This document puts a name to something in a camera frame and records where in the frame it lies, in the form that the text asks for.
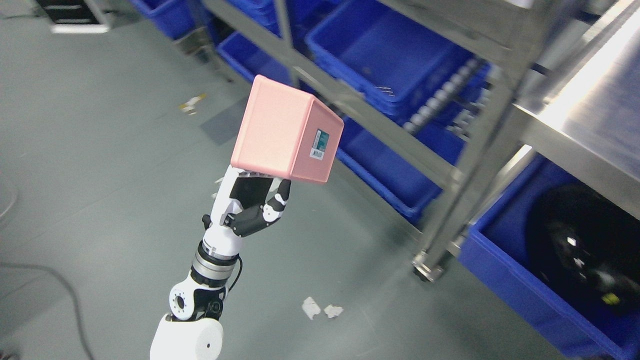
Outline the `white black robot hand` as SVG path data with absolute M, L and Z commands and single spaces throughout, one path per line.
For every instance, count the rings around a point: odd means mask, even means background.
M 209 239 L 244 239 L 282 217 L 290 198 L 291 180 L 272 189 L 275 177 L 229 165 L 209 214 Z

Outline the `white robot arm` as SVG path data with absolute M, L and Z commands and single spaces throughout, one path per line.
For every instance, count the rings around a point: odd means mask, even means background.
M 205 232 L 185 280 L 172 287 L 168 312 L 158 322 L 151 360 L 215 360 L 226 299 L 243 271 L 243 240 L 281 218 L 291 180 L 229 166 L 214 203 L 202 216 Z

